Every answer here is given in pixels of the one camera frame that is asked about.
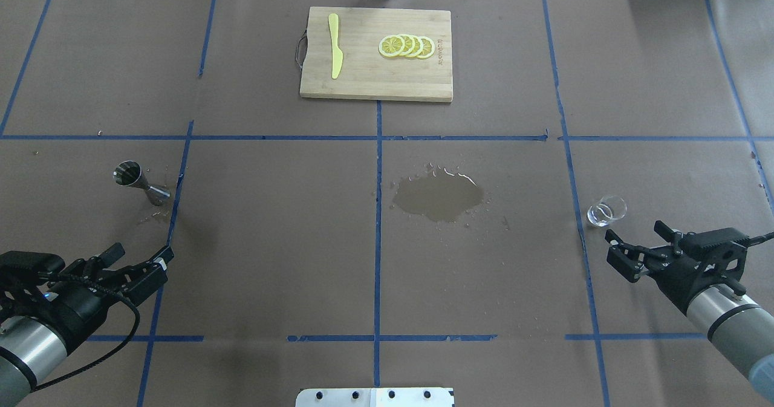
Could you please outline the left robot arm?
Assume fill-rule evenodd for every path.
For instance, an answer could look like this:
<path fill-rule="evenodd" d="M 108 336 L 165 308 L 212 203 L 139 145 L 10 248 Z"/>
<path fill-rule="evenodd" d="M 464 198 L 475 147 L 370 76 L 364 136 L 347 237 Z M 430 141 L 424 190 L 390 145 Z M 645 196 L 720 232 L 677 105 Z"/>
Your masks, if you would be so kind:
<path fill-rule="evenodd" d="M 59 255 L 12 250 L 1 256 L 2 405 L 91 370 L 134 340 L 139 306 L 168 280 L 174 251 L 163 246 L 146 261 L 119 269 L 125 255 L 115 243 L 99 255 L 67 264 Z M 111 306 L 123 304 L 134 316 L 119 344 L 99 359 L 50 380 L 49 376 L 107 321 Z"/>

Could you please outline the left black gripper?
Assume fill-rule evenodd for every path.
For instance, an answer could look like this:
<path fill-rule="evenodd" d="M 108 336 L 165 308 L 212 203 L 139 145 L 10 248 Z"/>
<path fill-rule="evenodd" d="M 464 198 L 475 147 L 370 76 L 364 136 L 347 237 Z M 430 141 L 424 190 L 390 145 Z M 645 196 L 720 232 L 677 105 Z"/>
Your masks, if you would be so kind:
<path fill-rule="evenodd" d="M 44 298 L 36 305 L 37 321 L 53 330 L 61 341 L 85 341 L 104 324 L 109 308 L 119 302 L 113 292 L 139 306 L 167 283 L 168 265 L 175 256 L 171 246 L 160 248 L 147 261 L 111 270 L 124 255 L 123 245 L 114 243 L 88 260 L 74 261 L 61 271 L 58 281 L 41 276 L 40 283 L 53 284 L 48 291 L 55 297 Z"/>

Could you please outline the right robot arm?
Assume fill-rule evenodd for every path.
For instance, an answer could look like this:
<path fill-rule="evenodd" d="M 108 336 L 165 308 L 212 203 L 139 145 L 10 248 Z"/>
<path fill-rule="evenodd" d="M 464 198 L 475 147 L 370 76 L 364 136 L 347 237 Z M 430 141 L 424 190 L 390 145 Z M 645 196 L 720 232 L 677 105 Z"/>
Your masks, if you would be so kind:
<path fill-rule="evenodd" d="M 741 278 L 749 248 L 772 233 L 747 236 L 733 228 L 683 233 L 654 223 L 665 241 L 636 246 L 605 232 L 607 262 L 630 283 L 647 276 L 763 398 L 773 400 L 773 318 L 747 293 Z"/>

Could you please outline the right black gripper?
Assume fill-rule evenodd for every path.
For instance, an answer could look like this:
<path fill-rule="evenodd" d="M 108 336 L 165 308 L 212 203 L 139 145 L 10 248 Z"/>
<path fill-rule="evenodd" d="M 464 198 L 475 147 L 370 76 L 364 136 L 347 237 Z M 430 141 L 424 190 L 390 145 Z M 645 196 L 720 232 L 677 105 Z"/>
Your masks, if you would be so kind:
<path fill-rule="evenodd" d="M 681 250 L 680 242 L 685 235 L 671 228 L 661 220 L 656 220 L 653 231 L 669 244 L 672 250 Z M 655 280 L 661 293 L 669 299 L 672 305 L 686 315 L 691 300 L 706 288 L 726 284 L 728 279 L 735 279 L 734 270 L 724 270 L 722 264 L 697 262 L 688 256 L 668 258 L 652 248 L 628 244 L 614 233 L 605 232 L 608 242 L 607 263 L 622 275 L 629 283 L 636 283 L 642 276 Z"/>

